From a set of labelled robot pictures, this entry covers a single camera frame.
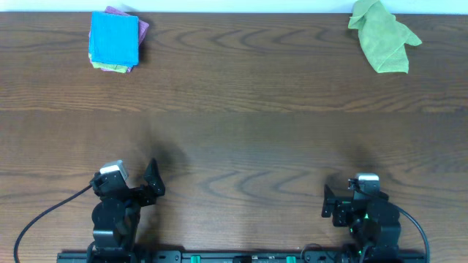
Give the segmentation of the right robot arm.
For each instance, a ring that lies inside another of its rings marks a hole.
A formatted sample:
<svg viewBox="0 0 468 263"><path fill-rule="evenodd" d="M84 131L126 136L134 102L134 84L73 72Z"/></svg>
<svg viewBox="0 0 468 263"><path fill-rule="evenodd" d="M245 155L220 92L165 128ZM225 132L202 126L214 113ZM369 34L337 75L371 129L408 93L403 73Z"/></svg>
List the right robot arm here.
<svg viewBox="0 0 468 263"><path fill-rule="evenodd" d="M349 180L351 197L336 196L324 186L322 217L335 227L347 227L354 245L345 245L335 262L401 263L398 240L400 212L390 205L377 181Z"/></svg>

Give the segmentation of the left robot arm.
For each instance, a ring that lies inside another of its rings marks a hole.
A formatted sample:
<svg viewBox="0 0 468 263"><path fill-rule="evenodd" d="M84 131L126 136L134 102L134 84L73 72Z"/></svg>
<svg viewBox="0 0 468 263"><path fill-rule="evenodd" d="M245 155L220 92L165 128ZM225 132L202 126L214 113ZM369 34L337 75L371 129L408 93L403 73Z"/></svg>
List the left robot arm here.
<svg viewBox="0 0 468 263"><path fill-rule="evenodd" d="M165 185L155 159L151 159L143 179L145 185L130 188L122 160L104 164L94 174L90 186L100 203L91 214L94 241L86 252L87 262L150 262L151 255L135 245L142 207L155 205L165 195Z"/></svg>

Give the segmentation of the folded light green cloth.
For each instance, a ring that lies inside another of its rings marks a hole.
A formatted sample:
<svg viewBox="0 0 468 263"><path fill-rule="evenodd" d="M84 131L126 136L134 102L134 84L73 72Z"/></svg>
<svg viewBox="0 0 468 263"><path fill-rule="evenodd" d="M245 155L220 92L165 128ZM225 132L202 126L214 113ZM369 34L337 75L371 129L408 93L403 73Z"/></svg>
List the folded light green cloth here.
<svg viewBox="0 0 468 263"><path fill-rule="evenodd" d="M117 64L105 64L101 62L94 62L92 61L92 56L89 53L88 55L89 61L93 68L95 69L101 69L102 71L108 71L108 72L118 72L118 73L127 73L130 72L131 69L128 66L122 66L122 65L117 65Z"/></svg>

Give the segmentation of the green microfiber cloth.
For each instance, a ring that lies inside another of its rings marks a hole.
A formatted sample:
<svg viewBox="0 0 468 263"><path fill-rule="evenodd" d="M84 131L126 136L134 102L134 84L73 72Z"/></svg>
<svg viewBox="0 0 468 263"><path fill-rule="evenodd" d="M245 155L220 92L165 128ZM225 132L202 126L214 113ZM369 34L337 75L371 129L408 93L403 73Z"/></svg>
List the green microfiber cloth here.
<svg viewBox="0 0 468 263"><path fill-rule="evenodd" d="M422 44L421 39L398 22L379 0L356 1L348 28L358 31L361 49L378 73L407 73L410 64L405 46Z"/></svg>

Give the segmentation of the folded blue cloth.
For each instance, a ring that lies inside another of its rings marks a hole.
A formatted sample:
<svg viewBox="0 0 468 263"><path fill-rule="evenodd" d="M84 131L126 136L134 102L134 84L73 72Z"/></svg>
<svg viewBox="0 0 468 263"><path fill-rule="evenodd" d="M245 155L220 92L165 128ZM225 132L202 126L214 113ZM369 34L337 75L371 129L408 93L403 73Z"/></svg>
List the folded blue cloth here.
<svg viewBox="0 0 468 263"><path fill-rule="evenodd" d="M103 64L136 66L139 63L139 18L92 12L89 39L91 60Z"/></svg>

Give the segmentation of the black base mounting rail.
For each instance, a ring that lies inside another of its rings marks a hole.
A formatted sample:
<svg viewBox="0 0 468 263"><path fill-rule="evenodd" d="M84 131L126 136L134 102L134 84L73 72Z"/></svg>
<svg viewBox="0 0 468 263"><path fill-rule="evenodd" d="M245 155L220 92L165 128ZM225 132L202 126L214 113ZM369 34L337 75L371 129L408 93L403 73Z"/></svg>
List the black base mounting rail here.
<svg viewBox="0 0 468 263"><path fill-rule="evenodd" d="M321 263L359 262L360 255L342 252L307 251L294 253L188 253L156 251L145 256L105 258L93 253L91 262L144 262L144 263Z"/></svg>

